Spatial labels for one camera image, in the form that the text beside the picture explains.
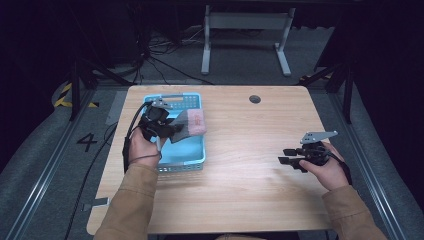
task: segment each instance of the metal frame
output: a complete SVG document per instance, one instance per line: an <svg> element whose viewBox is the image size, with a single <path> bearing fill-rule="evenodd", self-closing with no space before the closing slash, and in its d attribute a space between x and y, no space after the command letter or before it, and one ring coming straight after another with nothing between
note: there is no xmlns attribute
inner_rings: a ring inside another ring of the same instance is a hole
<svg viewBox="0 0 424 240"><path fill-rule="evenodd" d="M88 90L82 99L83 108L79 111L79 114L75 116L74 121L69 121L66 129L60 138L55 150L53 151L49 161L44 167L41 176L38 178L38 181L34 184L34 187L31 190L31 194L28 197L25 205L23 206L21 212L16 218L12 228L10 229L6 239L21 239L25 230L27 229L29 223L31 222L32 217L37 211L38 206L41 203L41 200L46 193L50 182L52 181L56 170L58 169L60 163L62 162L65 153L66 146L68 145L72 134L74 133L76 127L78 126L81 118L90 103L91 99L94 96L95 91Z"/></svg>
<svg viewBox="0 0 424 240"><path fill-rule="evenodd" d="M275 51L280 62L284 76L291 76L291 71L284 54L290 27L294 18L295 8L290 8L288 13L224 13L211 12L210 6L205 11L205 47L201 73L209 74L211 42L211 28L219 29L269 29L282 30L283 34L279 43L275 43Z"/></svg>
<svg viewBox="0 0 424 240"><path fill-rule="evenodd" d="M346 132L349 141L352 143L352 148L356 155L359 170L364 177L365 183L367 184L367 187L380 213L384 225L386 225L390 239L406 239L402 227L395 214L393 213L392 207L390 206L386 192L378 181L378 178L370 165L370 161L367 158L363 147L361 146L353 126L350 123L347 123L344 117L342 103L338 99L336 93L330 93L328 96L330 98L331 104L333 105L333 108L336 109L338 120L341 122L341 125L344 127L344 131Z"/></svg>

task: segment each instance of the number 4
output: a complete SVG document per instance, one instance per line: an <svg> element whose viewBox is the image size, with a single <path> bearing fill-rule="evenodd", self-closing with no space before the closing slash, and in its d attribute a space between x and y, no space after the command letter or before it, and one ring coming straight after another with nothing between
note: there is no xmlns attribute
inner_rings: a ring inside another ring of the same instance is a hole
<svg viewBox="0 0 424 240"><path fill-rule="evenodd" d="M85 147L85 152L88 152L88 150L90 150L90 145L92 143L97 143L97 141L93 141L93 138L94 138L94 134L89 133L89 134L87 134L87 136L78 140L77 144L87 144L87 146Z"/></svg>

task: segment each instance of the metal stand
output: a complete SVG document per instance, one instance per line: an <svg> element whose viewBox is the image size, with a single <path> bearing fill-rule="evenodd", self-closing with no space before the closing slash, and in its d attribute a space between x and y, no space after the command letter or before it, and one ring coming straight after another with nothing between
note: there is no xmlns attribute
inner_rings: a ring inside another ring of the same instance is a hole
<svg viewBox="0 0 424 240"><path fill-rule="evenodd" d="M293 21L295 8L288 13L224 13L210 12L209 5L205 11L205 47L203 49L203 61L201 73L209 74L211 56L210 29L270 29L282 30L281 41L275 43L278 60L284 76L290 76L290 68L284 54L284 46Z"/></svg>
<svg viewBox="0 0 424 240"><path fill-rule="evenodd" d="M328 74L333 73L330 77L330 81L325 86L325 90L328 93L337 93L345 82L345 91L343 99L343 116L348 124L351 124L350 120L350 107L352 102L352 90L353 90L353 70L352 63L347 61L346 63L337 64L332 67L327 67L324 70L317 72L316 74L307 77L303 76L305 79L302 82L299 82L297 85L308 86L309 84L321 79Z"/></svg>
<svg viewBox="0 0 424 240"><path fill-rule="evenodd" d="M69 121L73 121L81 109L80 84L81 80L87 89L95 89L97 87L97 78L93 74L93 70L97 70L108 78L119 83L121 86L132 86L134 83L128 82L122 77L109 71L107 68L99 66L88 60L78 58L72 67L72 114Z"/></svg>

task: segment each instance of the pink object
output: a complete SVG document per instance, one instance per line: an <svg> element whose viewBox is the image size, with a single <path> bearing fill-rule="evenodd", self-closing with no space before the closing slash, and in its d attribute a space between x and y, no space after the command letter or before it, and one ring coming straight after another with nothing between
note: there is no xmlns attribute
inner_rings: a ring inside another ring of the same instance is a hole
<svg viewBox="0 0 424 240"><path fill-rule="evenodd" d="M205 118L202 109L188 109L188 133L190 136L198 136L206 133Z"/></svg>

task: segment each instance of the beige sweater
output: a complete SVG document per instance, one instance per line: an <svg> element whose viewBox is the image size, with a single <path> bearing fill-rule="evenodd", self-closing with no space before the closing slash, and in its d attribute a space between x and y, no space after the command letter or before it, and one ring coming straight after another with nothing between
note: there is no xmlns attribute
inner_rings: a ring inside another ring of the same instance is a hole
<svg viewBox="0 0 424 240"><path fill-rule="evenodd" d="M130 165L94 239L146 240L157 180L155 169ZM386 239L352 186L330 191L323 195L323 200L340 240ZM226 237L232 240L258 239L235 235Z"/></svg>

